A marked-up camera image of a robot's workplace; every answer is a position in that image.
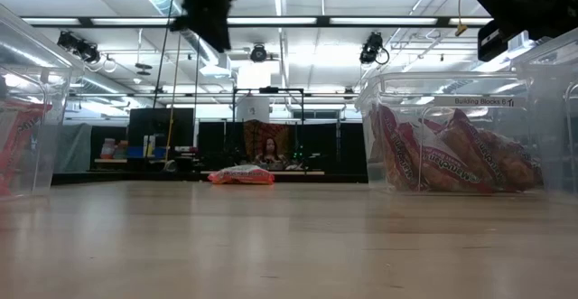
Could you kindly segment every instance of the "stage light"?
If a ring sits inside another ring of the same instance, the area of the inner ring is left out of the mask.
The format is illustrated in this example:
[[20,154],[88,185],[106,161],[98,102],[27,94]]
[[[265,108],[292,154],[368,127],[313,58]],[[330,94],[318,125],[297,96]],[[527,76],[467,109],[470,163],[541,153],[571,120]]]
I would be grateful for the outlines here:
[[267,51],[265,50],[265,45],[257,44],[253,48],[250,56],[251,60],[255,63],[264,62],[267,59]]

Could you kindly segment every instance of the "person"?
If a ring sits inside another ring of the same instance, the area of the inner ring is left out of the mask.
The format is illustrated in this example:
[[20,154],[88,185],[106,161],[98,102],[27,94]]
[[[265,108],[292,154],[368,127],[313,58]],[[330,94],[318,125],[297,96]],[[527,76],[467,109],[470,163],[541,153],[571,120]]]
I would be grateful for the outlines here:
[[287,159],[277,153],[277,142],[273,137],[268,137],[263,143],[261,154],[255,158],[256,165],[268,170],[283,170]]

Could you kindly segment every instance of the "clear plastic bin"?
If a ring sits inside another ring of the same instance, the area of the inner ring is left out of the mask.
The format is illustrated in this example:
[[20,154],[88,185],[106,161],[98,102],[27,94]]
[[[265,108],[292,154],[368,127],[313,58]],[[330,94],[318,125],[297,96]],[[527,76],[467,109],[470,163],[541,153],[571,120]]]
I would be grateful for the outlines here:
[[545,188],[577,193],[578,29],[524,55],[512,65],[528,85],[533,134],[539,143]]
[[45,195],[82,63],[0,5],[0,200]]
[[369,183],[391,192],[539,192],[530,105],[515,73],[374,77],[356,104]]

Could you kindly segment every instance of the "red snack bag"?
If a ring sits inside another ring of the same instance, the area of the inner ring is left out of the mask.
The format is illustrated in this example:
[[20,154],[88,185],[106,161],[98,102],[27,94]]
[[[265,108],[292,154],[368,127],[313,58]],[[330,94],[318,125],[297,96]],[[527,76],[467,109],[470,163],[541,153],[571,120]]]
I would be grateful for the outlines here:
[[519,191],[542,182],[540,165],[532,160],[523,145],[487,130],[480,130],[480,138],[489,146],[508,185]]
[[211,173],[209,174],[209,180],[214,184],[250,183],[270,185],[275,181],[275,176],[253,164],[243,164]]
[[379,116],[384,136],[384,161],[387,180],[398,191],[428,191],[424,182],[419,181],[419,172],[397,131],[396,116],[391,109],[379,107]]
[[485,183],[503,185],[505,177],[499,169],[489,145],[465,113],[455,109],[452,119],[438,136]]
[[16,100],[0,101],[0,195],[10,195],[12,181],[22,150],[30,142],[34,126],[51,105]]
[[403,123],[398,129],[416,166],[420,164],[420,148],[423,150],[421,174],[432,189],[444,192],[492,192],[429,128]]

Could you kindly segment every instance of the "ceiling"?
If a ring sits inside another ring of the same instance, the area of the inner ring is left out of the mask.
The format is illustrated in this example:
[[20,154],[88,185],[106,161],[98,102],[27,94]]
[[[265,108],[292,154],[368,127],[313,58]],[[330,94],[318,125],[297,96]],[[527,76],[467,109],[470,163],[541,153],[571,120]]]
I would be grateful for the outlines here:
[[[459,0],[284,0],[280,15],[457,16],[458,3]],[[159,16],[149,0],[0,0],[0,4],[20,16]],[[278,12],[275,0],[236,0],[230,15],[279,15]],[[461,14],[488,15],[476,0],[461,0]],[[38,29],[51,40],[58,40],[60,29]],[[98,73],[130,89],[152,91],[158,77],[160,85],[166,88],[171,88],[174,81],[182,86],[194,85],[195,80],[200,83],[199,92],[220,92],[231,88],[229,79],[207,78],[198,73],[196,52],[185,40],[181,40],[181,53],[177,57],[178,33],[168,33],[167,54],[163,57],[159,75],[162,58],[159,52],[163,48],[165,30],[143,29],[141,48],[144,54],[140,55],[139,61],[153,66],[153,69],[151,76],[135,84],[134,78],[138,77],[135,74],[138,71],[135,68],[138,30],[67,30],[96,43],[101,52],[114,59],[117,68],[113,72],[100,69]],[[289,63],[287,86],[323,92],[343,91],[346,86],[356,86],[365,69],[359,64],[361,44],[373,31],[380,31],[386,41],[393,36],[387,44],[391,61],[384,69],[386,72],[471,70],[476,65],[476,29],[455,37],[455,29],[448,28],[435,31],[431,28],[404,28],[398,32],[395,28],[284,28]],[[233,68],[248,63],[246,50],[255,43],[263,43],[269,52],[280,53],[277,28],[232,28],[229,32]],[[428,50],[438,37],[441,39],[439,43]],[[102,62],[92,69],[97,70],[100,66]],[[280,77],[273,77],[272,83],[280,85]]]

